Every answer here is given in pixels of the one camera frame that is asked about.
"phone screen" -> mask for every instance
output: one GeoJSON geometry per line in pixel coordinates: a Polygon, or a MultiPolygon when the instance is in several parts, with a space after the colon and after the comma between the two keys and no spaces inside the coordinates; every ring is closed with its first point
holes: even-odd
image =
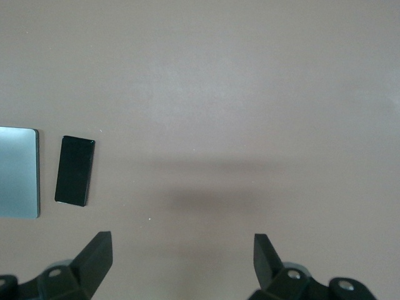
{"type": "Polygon", "coordinates": [[[57,202],[86,205],[94,143],[90,139],[63,137],[55,196],[57,202]]]}

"beige tabletop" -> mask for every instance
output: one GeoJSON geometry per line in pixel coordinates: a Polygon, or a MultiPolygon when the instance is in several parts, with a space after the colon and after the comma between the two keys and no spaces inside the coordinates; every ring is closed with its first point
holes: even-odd
{"type": "Polygon", "coordinates": [[[327,284],[400,294],[400,2],[1,1],[0,126],[40,138],[21,283],[111,231],[94,299],[245,300],[254,233],[327,284]],[[96,140],[86,207],[54,201],[96,140]]]}

